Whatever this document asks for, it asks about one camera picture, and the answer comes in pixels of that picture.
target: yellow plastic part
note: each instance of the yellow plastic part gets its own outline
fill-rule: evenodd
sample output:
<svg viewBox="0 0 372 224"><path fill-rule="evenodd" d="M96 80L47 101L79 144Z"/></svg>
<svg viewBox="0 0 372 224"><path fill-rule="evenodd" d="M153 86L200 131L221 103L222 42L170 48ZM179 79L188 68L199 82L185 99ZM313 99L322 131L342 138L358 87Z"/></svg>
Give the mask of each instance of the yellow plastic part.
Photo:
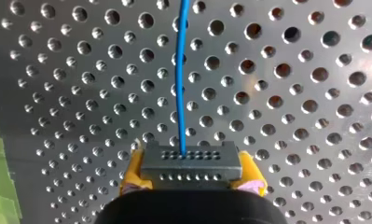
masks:
<svg viewBox="0 0 372 224"><path fill-rule="evenodd" d="M119 194L121 194L123 186L126 184L133 184L139 186L141 188L152 189L153 183L150 180L143 180L140 178L140 168L142 165L144 151L142 149L136 149L132 152L131 155L131 162L128 167L127 173L124 176L124 181L122 181L119 189ZM261 180L264 182L264 188L260 188L259 194L260 196L265 195L265 191L268 187L267 180L261 174L258 166L255 164L253 157L247 151L241 151L239 153L239 157L241 160L241 180L233 181L231 183L231 187L236 189L240 185L251 181L251 180Z"/></svg>
<svg viewBox="0 0 372 224"><path fill-rule="evenodd" d="M150 180L143 180L140 178L140 167L142 166L143 155L144 151L142 149L136 149L132 152L131 162L127 173L125 173L124 180L119 186L119 195L122 195L122 188L126 184L133 184L146 189L153 188L153 183Z"/></svg>
<svg viewBox="0 0 372 224"><path fill-rule="evenodd" d="M251 180L262 180L264 182L264 188L260 188L259 194L261 197L265 196L265 192L268 187L267 180L261 174L261 171L258 169L258 166L255 164L253 157L247 151L241 151L239 153L239 157L241 160L241 180L233 181L231 183L231 187L236 189L240 185L251 181Z"/></svg>

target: perforated metal sheet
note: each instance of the perforated metal sheet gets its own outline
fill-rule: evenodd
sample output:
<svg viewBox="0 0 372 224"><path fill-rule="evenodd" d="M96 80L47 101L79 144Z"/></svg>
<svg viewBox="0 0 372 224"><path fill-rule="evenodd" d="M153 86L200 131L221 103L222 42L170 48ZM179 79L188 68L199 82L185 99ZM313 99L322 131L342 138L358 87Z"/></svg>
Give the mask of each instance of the perforated metal sheet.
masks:
<svg viewBox="0 0 372 224"><path fill-rule="evenodd" d="M189 145L235 141L289 223L372 223L372 0L192 2ZM0 1L22 223L91 222L134 142L177 144L179 1Z"/></svg>

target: black object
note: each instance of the black object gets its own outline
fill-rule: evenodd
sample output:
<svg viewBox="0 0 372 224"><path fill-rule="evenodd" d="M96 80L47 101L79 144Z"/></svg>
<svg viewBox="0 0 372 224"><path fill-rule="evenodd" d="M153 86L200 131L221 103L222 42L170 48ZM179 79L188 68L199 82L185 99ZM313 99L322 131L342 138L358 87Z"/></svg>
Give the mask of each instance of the black object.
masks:
<svg viewBox="0 0 372 224"><path fill-rule="evenodd" d="M286 224L272 202L241 190L140 190L113 200L95 224Z"/></svg>

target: blue cable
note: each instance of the blue cable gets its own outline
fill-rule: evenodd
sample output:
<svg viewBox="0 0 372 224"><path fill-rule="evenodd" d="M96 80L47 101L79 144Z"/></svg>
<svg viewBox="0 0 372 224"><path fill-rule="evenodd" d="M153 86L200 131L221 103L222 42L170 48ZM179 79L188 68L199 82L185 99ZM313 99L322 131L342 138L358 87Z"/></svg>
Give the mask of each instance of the blue cable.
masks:
<svg viewBox="0 0 372 224"><path fill-rule="evenodd" d="M175 84L176 84L176 108L177 122L179 129L180 153L186 154L186 126L185 126L185 109L183 101L183 55L185 53L186 44L186 21L188 15L189 0L182 0L180 6L180 16L178 20L177 44L176 44L176 68L175 68Z"/></svg>

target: blue wire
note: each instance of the blue wire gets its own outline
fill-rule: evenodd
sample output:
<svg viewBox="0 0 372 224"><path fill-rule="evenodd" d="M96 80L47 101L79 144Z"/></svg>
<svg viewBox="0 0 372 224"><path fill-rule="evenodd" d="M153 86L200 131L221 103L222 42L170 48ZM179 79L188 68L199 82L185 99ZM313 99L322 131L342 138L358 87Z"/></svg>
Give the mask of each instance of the blue wire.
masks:
<svg viewBox="0 0 372 224"><path fill-rule="evenodd" d="M189 0L182 0L180 6L180 16L178 20L177 45L176 45L176 68L175 68L175 84L176 84L176 108L177 122L179 129L180 153L186 154L186 126L185 126L185 109L183 101L183 55L185 53L186 44L186 21L189 8Z"/></svg>

